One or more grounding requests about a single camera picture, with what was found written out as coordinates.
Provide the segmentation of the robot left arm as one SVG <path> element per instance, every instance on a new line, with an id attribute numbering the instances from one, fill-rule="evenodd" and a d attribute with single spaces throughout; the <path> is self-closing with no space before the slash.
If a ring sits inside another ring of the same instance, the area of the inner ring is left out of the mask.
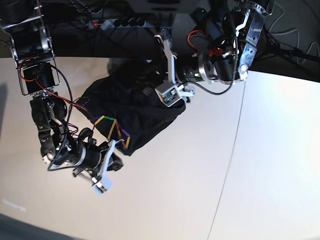
<path id="1" fill-rule="evenodd" d="M 186 37 L 194 52 L 187 55 L 174 55 L 170 30 L 162 29 L 154 36 L 167 59 L 164 82 L 155 88 L 160 101 L 170 107 L 193 97 L 189 84 L 220 82 L 230 89 L 245 81 L 273 7 L 272 0 L 239 0 L 229 9 L 225 0 L 214 0 L 209 12 L 195 10 L 192 17 L 197 25 Z"/>

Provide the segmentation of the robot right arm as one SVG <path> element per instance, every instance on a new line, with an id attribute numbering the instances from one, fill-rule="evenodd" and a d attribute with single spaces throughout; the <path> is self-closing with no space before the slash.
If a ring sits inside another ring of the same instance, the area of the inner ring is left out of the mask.
<path id="1" fill-rule="evenodd" d="M 57 68 L 42 5 L 38 0 L 1 1 L 0 28 L 10 37 L 21 93 L 32 96 L 32 119 L 48 171 L 72 169 L 74 177 L 87 178 L 98 192 L 108 191 L 112 182 L 107 172 L 123 167 L 114 153 L 117 141 L 97 144 L 92 128 L 70 130 L 72 109 L 82 106 L 54 90 L 66 77 Z"/>

